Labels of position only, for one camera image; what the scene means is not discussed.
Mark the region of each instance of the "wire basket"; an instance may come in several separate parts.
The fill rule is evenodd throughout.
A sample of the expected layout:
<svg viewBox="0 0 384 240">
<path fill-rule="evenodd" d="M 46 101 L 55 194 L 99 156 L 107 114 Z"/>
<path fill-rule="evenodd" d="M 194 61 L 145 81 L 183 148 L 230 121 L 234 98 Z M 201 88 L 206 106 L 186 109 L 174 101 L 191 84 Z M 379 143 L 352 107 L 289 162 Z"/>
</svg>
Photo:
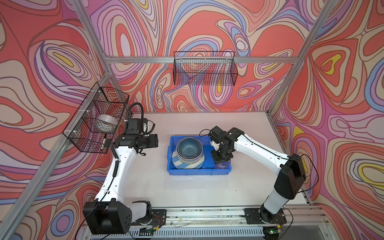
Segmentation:
<svg viewBox="0 0 384 240">
<path fill-rule="evenodd" d="M 175 51 L 175 85 L 234 86 L 237 67 L 233 51 Z"/>
<path fill-rule="evenodd" d="M 129 100 L 129 95 L 121 90 L 100 87 L 98 84 L 97 86 L 98 89 L 94 98 L 75 127 L 63 132 L 81 152 L 108 152 L 109 145 Z"/>
</svg>

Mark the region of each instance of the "white table surface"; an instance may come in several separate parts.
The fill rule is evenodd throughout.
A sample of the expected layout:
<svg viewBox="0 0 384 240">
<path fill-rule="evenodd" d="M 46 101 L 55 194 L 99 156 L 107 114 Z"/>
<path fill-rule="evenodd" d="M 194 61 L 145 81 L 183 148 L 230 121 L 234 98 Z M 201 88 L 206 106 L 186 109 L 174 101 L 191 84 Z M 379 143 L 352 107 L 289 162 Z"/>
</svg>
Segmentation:
<svg viewBox="0 0 384 240">
<path fill-rule="evenodd" d="M 201 130 L 214 126 L 224 131 L 236 127 L 254 140 L 282 152 L 264 112 L 147 113 L 144 117 L 156 123 L 153 133 L 158 134 L 159 147 L 144 149 L 146 156 L 136 156 L 124 187 L 124 203 L 149 200 L 153 207 L 261 205 L 271 193 L 277 176 L 237 151 L 233 153 L 232 171 L 228 175 L 171 176 L 167 172 L 171 136 L 196 136 Z M 298 194 L 288 204 L 306 204 L 304 195 Z"/>
</svg>

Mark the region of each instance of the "black bracket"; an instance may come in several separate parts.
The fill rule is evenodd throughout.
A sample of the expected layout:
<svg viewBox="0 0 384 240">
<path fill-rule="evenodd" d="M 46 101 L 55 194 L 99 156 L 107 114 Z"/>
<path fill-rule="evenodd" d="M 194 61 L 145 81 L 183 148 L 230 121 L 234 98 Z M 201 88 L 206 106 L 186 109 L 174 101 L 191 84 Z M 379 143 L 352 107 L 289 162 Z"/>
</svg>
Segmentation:
<svg viewBox="0 0 384 240">
<path fill-rule="evenodd" d="M 152 219 L 150 222 L 147 223 L 147 225 L 153 225 L 153 226 L 165 225 L 166 218 L 167 218 L 167 210 L 165 210 L 165 209 L 152 209 Z M 131 224 L 131 226 L 145 226 L 145 225 L 141 224 L 139 221 L 135 221 Z"/>
<path fill-rule="evenodd" d="M 260 219 L 260 214 L 259 214 L 259 208 L 255 209 L 244 209 L 245 213 L 245 218 L 247 219 L 247 224 L 265 224 L 263 221 Z M 280 209 L 275 217 L 272 219 L 271 224 L 286 224 L 287 220 L 285 218 L 284 212 L 282 209 Z"/>
<path fill-rule="evenodd" d="M 232 152 L 235 151 L 235 142 L 237 138 L 244 134 L 243 131 L 233 127 L 228 132 L 223 131 L 218 126 L 215 126 L 210 130 L 208 136 L 217 144 L 220 144 L 217 151 L 212 150 L 211 155 L 215 164 L 223 163 L 233 158 Z"/>
</svg>

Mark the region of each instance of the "blue and white striped bowl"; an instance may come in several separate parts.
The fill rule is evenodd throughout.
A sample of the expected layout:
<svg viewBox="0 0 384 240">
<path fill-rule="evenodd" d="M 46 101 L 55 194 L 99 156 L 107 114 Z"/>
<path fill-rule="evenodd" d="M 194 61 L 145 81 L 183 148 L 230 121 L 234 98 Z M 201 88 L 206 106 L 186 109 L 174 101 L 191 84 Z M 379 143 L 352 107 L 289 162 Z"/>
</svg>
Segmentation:
<svg viewBox="0 0 384 240">
<path fill-rule="evenodd" d="M 204 158 L 204 152 L 202 152 L 201 157 L 197 160 L 197 162 L 194 162 L 192 164 L 186 164 L 186 163 L 182 162 L 179 159 L 179 157 L 177 156 L 177 149 L 176 148 L 172 153 L 172 162 L 173 162 L 173 165 L 175 165 L 175 167 L 177 169 L 199 169 L 203 165 L 204 159 L 205 159 Z"/>
</svg>

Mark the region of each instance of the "vent grate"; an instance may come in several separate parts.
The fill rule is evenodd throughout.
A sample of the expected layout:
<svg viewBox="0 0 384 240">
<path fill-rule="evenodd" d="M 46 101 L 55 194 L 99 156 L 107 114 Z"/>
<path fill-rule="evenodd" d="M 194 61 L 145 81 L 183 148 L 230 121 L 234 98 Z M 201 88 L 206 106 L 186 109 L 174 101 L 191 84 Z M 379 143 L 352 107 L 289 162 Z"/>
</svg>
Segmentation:
<svg viewBox="0 0 384 240">
<path fill-rule="evenodd" d="M 148 238 L 139 236 L 139 229 L 131 228 L 134 238 Z M 92 235 L 91 240 L 99 240 L 105 235 Z M 160 228 L 154 232 L 152 238 L 189 238 L 189 237 L 263 237 L 263 227 L 169 227 Z M 128 239 L 127 234 L 111 234 L 108 240 Z"/>
</svg>

